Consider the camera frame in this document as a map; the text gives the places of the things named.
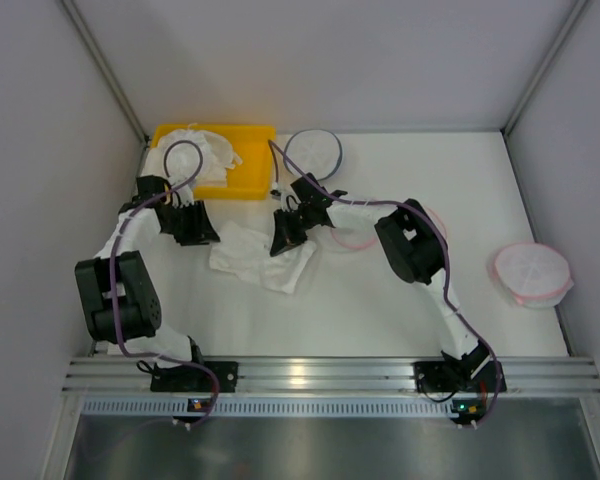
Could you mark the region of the pink-trimmed mesh laundry bag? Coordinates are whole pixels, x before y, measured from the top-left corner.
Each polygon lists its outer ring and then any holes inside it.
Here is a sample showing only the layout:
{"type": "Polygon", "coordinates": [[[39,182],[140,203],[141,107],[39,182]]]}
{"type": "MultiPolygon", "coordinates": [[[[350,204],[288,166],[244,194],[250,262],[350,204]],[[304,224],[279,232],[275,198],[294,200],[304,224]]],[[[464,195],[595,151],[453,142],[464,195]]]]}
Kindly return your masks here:
{"type": "MultiPolygon", "coordinates": [[[[446,225],[441,217],[431,208],[422,205],[423,210],[439,229],[444,238],[448,237],[446,225]]],[[[354,230],[351,228],[332,228],[330,230],[332,241],[340,248],[347,251],[362,251],[371,248],[377,242],[376,234],[371,230],[354,230]]]]}

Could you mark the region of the white bra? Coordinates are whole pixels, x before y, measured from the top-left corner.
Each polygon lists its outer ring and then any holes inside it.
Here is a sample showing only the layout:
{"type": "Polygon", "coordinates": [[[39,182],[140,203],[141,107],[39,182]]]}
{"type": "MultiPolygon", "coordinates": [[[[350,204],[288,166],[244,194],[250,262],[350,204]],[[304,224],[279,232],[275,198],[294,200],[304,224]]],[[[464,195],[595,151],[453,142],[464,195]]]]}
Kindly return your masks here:
{"type": "Polygon", "coordinates": [[[294,294],[299,279],[317,250],[309,240],[278,256],[270,255],[272,238],[264,233],[226,222],[219,233],[220,242],[210,250],[209,267],[267,290],[294,294]]]}

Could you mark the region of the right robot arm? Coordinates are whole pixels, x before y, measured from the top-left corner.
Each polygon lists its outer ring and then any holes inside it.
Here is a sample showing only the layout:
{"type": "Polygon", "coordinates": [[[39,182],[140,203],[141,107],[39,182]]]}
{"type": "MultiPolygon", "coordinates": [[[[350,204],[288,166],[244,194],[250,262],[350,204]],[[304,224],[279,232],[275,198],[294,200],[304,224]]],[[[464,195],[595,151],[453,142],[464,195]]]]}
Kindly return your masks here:
{"type": "Polygon", "coordinates": [[[327,192],[311,174],[291,184],[293,206],[273,213],[272,257],[304,245],[316,227],[362,231],[372,228],[392,272],[407,284],[419,284],[440,311],[441,371],[466,384],[490,360],[484,340],[468,324],[453,291],[448,244],[421,204],[408,199],[362,200],[347,192],[327,192]]]}

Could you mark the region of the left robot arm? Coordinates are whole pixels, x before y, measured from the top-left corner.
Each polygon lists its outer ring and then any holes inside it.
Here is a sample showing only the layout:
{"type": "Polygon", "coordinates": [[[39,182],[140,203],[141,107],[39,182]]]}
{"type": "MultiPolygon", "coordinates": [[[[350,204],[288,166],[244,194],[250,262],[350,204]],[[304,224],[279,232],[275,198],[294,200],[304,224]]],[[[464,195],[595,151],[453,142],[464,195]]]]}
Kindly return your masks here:
{"type": "Polygon", "coordinates": [[[205,202],[155,175],[136,179],[137,192],[122,205],[112,235],[95,256],[74,269],[88,333],[128,358],[156,360],[162,369],[204,364],[188,335],[168,326],[158,291],[142,256],[159,236],[193,247],[220,237],[205,202]]]}

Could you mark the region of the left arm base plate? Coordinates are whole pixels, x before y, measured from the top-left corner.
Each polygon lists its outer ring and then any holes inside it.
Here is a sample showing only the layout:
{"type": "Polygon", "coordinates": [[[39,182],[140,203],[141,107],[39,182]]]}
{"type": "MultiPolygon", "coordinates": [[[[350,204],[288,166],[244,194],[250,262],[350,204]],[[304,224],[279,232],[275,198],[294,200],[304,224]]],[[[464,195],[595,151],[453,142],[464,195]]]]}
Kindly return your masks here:
{"type": "MultiPolygon", "coordinates": [[[[220,393],[234,393],[238,381],[239,363],[234,361],[207,361],[204,366],[218,380],[220,393]]],[[[160,393],[189,393],[213,391],[213,380],[205,372],[177,365],[172,368],[152,367],[150,390],[160,393]]]]}

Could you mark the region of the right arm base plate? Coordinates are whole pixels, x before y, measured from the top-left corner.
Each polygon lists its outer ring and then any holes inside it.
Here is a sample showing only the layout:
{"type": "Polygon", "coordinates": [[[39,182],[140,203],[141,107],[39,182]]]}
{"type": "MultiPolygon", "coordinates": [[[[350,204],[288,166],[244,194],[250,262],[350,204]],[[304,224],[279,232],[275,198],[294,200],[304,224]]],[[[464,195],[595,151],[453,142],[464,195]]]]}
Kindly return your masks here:
{"type": "Polygon", "coordinates": [[[413,365],[417,391],[426,394],[494,393],[506,390],[504,373],[489,357],[477,362],[419,361],[413,365]]]}

